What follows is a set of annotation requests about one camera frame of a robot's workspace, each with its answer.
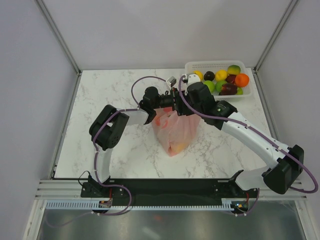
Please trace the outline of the pink plastic bag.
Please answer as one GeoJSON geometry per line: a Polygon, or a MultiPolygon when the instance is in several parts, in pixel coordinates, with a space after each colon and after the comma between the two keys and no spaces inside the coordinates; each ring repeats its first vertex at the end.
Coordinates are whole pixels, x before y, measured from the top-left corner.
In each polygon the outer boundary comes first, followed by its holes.
{"type": "Polygon", "coordinates": [[[197,134],[200,116],[196,114],[179,116],[171,108],[160,108],[155,112],[156,116],[151,124],[157,140],[167,154],[171,142],[190,145],[197,134]]]}

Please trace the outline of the yellow fake fruit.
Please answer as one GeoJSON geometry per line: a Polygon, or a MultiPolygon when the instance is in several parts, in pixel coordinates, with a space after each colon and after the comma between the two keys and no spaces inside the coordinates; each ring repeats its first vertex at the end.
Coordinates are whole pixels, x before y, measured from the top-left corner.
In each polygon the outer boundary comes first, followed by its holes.
{"type": "Polygon", "coordinates": [[[171,142],[169,149],[168,149],[168,154],[170,156],[175,156],[182,152],[185,148],[188,147],[188,143],[177,143],[177,142],[171,142]]]}

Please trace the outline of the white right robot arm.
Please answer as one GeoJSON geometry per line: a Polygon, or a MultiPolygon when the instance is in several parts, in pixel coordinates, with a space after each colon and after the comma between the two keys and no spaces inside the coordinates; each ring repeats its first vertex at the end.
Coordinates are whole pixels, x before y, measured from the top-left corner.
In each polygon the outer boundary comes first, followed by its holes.
{"type": "Polygon", "coordinates": [[[265,163],[264,167],[238,171],[228,185],[229,193],[241,197],[247,190],[267,187],[283,195],[303,171],[304,150],[292,147],[265,135],[252,125],[235,106],[225,100],[216,101],[208,87],[195,82],[183,91],[179,86],[174,93],[175,108],[179,114],[195,114],[246,145],[265,163]]]}

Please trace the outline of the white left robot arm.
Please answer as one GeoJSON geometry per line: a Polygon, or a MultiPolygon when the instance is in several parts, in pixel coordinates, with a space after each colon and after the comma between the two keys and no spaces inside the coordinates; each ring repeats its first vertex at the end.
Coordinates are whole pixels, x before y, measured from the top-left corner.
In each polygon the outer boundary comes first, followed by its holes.
{"type": "Polygon", "coordinates": [[[156,117],[156,109],[175,109],[173,87],[165,94],[159,94],[154,86],[146,88],[142,100],[136,108],[117,109],[107,104],[89,128],[89,134],[95,150],[92,178],[95,182],[92,191],[98,197],[105,197],[110,190],[106,182],[110,178],[110,162],[113,148],[119,143],[127,126],[147,125],[156,117]]]}

